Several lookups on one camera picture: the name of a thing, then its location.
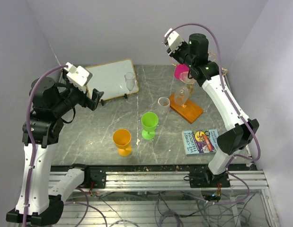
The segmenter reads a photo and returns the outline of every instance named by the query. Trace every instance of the white wall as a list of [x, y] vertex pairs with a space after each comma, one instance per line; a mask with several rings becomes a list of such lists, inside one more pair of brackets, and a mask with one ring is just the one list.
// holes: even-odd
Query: white wall
[[20, 194], [22, 125], [30, 85], [57, 65], [27, 2], [0, 1], [0, 227], [8, 226], [6, 213]]
[[[217, 34], [229, 67], [267, 0], [27, 0], [61, 63], [170, 64], [163, 36], [196, 22]], [[183, 28], [205, 33], [198, 27]], [[216, 51], [213, 42], [210, 50]]]
[[267, 3], [229, 80], [245, 112], [260, 123], [257, 166], [265, 171], [282, 226], [293, 227], [293, 0]]

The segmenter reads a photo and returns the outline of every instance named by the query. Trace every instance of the orange wooden block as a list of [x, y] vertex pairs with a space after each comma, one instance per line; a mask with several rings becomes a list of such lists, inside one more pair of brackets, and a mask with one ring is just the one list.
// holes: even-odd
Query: orange wooden block
[[197, 106], [192, 100], [188, 99], [185, 103], [186, 107], [179, 106], [174, 101], [175, 93], [169, 97], [170, 107], [181, 115], [189, 123], [193, 123], [202, 113], [203, 109]]

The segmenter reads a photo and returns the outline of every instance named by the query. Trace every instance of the green cup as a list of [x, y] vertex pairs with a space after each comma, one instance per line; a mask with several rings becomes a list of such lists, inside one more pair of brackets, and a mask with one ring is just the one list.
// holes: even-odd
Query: green cup
[[152, 140], [155, 137], [155, 129], [157, 128], [158, 121], [158, 116], [153, 112], [147, 112], [143, 114], [141, 118], [143, 127], [143, 138], [145, 138], [146, 140]]

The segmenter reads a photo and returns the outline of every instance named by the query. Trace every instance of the marble surface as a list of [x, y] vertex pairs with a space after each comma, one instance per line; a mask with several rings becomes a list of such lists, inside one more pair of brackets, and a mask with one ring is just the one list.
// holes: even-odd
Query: marble surface
[[[52, 165], [162, 165], [162, 164], [207, 164], [214, 154], [185, 155], [182, 131], [194, 129], [226, 130], [222, 118], [210, 97], [197, 84], [190, 97], [204, 109], [193, 124], [170, 109], [160, 118], [153, 140], [144, 140], [141, 132], [141, 117], [145, 112], [157, 111], [160, 97], [169, 97], [183, 82], [174, 78], [174, 66], [136, 65], [140, 91], [125, 98], [116, 98], [99, 105], [92, 112], [76, 107], [76, 118], [65, 125], [59, 138]], [[72, 112], [64, 119], [71, 119]], [[116, 130], [125, 128], [132, 135], [132, 154], [122, 157], [112, 140]], [[237, 158], [233, 163], [248, 163]]]

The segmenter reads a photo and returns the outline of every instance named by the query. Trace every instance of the blue book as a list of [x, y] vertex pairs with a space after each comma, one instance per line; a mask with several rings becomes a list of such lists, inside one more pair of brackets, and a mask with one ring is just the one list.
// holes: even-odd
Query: blue book
[[182, 138], [186, 155], [214, 153], [218, 150], [216, 129], [183, 131]]

